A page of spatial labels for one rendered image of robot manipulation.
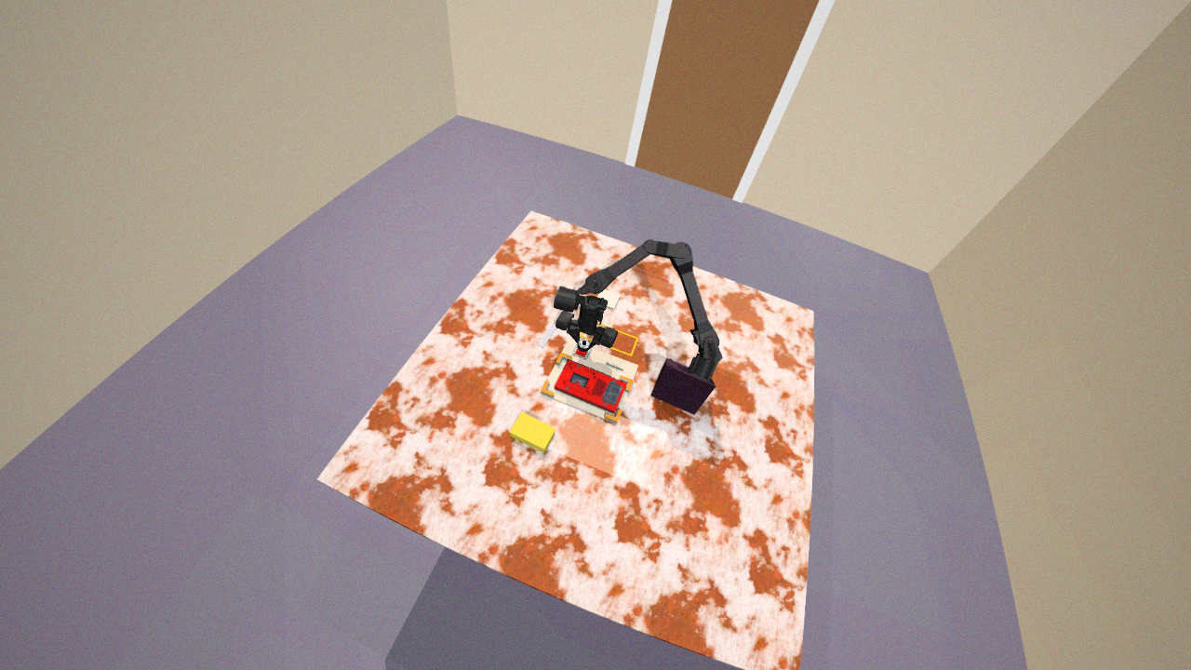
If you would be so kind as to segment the cream flat square tile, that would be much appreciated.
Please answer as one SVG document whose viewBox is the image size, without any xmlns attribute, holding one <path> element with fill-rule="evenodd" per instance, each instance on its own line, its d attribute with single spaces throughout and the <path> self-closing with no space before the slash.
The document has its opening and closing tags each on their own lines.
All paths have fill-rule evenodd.
<svg viewBox="0 0 1191 670">
<path fill-rule="evenodd" d="M 606 289 L 604 289 L 604 292 L 600 292 L 598 294 L 598 298 L 604 298 L 604 300 L 607 300 L 607 308 L 615 309 L 616 303 L 621 300 L 621 294 L 617 294 L 615 292 L 607 292 Z"/>
</svg>

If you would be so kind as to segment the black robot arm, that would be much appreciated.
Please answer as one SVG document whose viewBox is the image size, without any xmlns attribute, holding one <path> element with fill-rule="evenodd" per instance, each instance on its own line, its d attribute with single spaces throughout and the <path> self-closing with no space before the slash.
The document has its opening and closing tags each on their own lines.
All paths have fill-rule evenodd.
<svg viewBox="0 0 1191 670">
<path fill-rule="evenodd" d="M 598 273 L 591 273 L 587 278 L 584 278 L 584 286 L 578 292 L 566 288 L 566 286 L 560 286 L 554 300 L 554 308 L 573 313 L 573 309 L 578 309 L 579 303 L 581 303 L 580 317 L 584 318 L 584 321 L 596 321 L 598 318 L 598 323 L 601 324 L 604 311 L 607 311 L 607 300 L 592 296 L 592 294 L 591 296 L 582 296 L 582 294 L 604 292 L 622 273 L 630 270 L 634 264 L 642 262 L 649 255 L 671 259 L 674 270 L 676 270 L 681 280 L 682 289 L 686 298 L 688 298 L 690 314 L 694 321 L 694 328 L 690 330 L 690 334 L 693 336 L 693 342 L 696 346 L 699 346 L 698 353 L 697 353 L 690 361 L 690 376 L 710 382 L 715 368 L 723 359 L 721 349 L 718 347 L 721 340 L 717 337 L 717 332 L 712 328 L 712 324 L 709 323 L 706 309 L 703 308 L 701 292 L 699 292 L 693 273 L 690 245 L 686 245 L 686 243 L 676 242 L 674 245 L 674 243 L 669 242 L 646 240 L 641 248 L 636 248 L 631 253 L 628 253 L 621 261 L 616 261 L 611 267 L 604 268 L 604 270 L 599 270 Z"/>
</svg>

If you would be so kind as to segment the yellow rectangular block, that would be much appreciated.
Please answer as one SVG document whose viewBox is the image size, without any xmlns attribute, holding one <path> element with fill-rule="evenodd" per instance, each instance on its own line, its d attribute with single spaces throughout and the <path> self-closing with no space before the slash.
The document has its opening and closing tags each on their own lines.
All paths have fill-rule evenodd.
<svg viewBox="0 0 1191 670">
<path fill-rule="evenodd" d="M 555 428 L 551 425 L 524 414 L 524 412 L 518 417 L 512 428 L 509 430 L 509 436 L 517 438 L 523 444 L 538 449 L 541 452 L 545 452 L 548 445 L 551 444 L 554 433 Z"/>
</svg>

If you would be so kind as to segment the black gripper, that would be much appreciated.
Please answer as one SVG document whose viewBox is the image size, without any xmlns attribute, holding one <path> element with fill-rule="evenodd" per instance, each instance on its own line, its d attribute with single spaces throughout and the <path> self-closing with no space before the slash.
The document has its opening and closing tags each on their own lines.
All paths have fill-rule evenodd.
<svg viewBox="0 0 1191 670">
<path fill-rule="evenodd" d="M 597 327 L 596 324 L 598 324 L 598 318 L 596 319 L 596 321 L 584 321 L 584 318 L 579 315 L 578 321 L 575 321 L 575 319 L 570 321 L 570 318 L 573 317 L 574 314 L 569 313 L 569 311 L 561 311 L 561 314 L 557 321 L 555 323 L 555 327 L 566 330 L 569 333 L 570 338 L 573 338 L 573 340 L 576 343 L 580 340 L 580 332 L 584 332 L 584 334 L 587 336 L 593 336 L 593 339 L 590 343 L 590 349 L 596 346 L 597 344 L 598 346 L 600 346 L 600 344 L 601 346 L 607 346 L 607 347 L 613 346 L 613 343 L 618 336 L 618 331 L 616 328 Z"/>
</svg>

